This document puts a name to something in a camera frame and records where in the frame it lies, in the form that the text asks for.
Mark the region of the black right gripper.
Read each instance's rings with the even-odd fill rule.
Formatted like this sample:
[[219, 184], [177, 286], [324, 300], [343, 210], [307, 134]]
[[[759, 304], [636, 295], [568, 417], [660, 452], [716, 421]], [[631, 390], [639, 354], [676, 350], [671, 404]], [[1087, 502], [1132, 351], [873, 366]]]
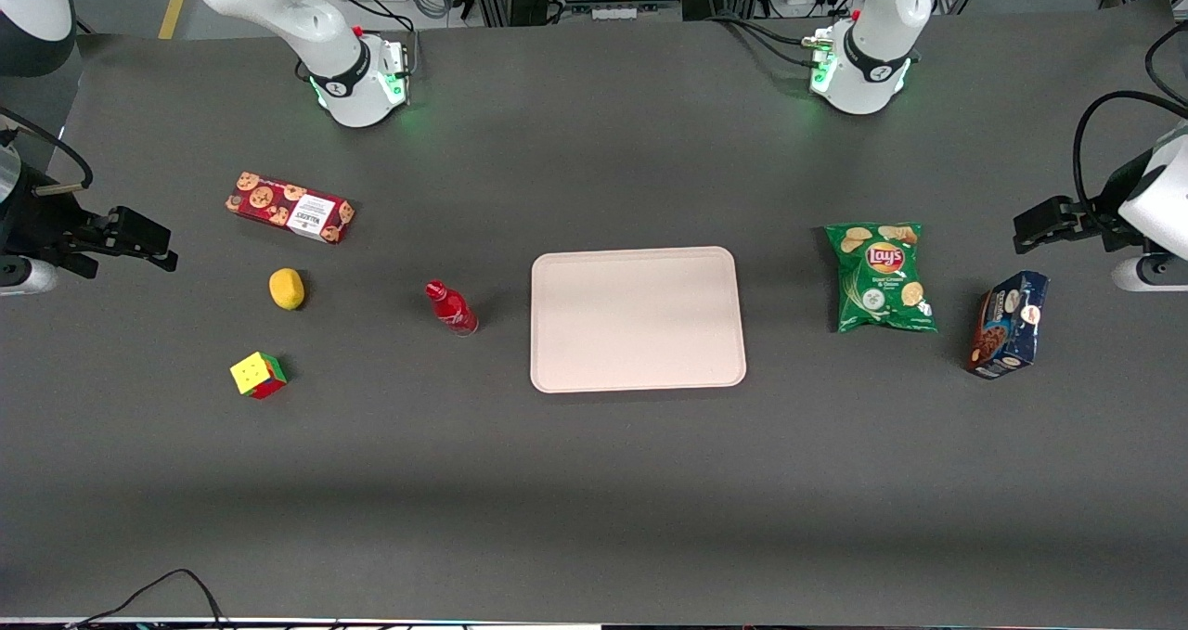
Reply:
[[53, 281], [59, 269], [84, 279], [97, 277], [97, 259], [88, 252], [105, 242], [137, 253], [166, 272], [177, 269], [170, 251], [173, 233], [165, 225], [118, 206], [107, 215], [87, 212], [72, 193], [38, 196], [39, 185], [56, 182], [33, 166], [23, 165], [4, 201], [4, 281]]

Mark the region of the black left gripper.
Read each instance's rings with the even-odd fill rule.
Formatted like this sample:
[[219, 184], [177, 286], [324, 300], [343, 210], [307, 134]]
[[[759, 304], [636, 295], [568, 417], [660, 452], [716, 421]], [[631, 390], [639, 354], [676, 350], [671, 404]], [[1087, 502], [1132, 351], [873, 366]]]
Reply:
[[1095, 237], [1102, 238], [1106, 252], [1124, 247], [1142, 247], [1144, 252], [1152, 250], [1154, 241], [1146, 239], [1133, 223], [1127, 223], [1120, 212], [1129, 195], [1140, 185], [1151, 157], [1154, 150], [1146, 149], [1132, 160], [1126, 160], [1110, 174], [1102, 191], [1091, 199], [1085, 187], [1081, 155], [1074, 151], [1073, 178], [1078, 202], [1069, 196], [1053, 196], [1015, 216], [1015, 254], [1024, 256], [1048, 244]]

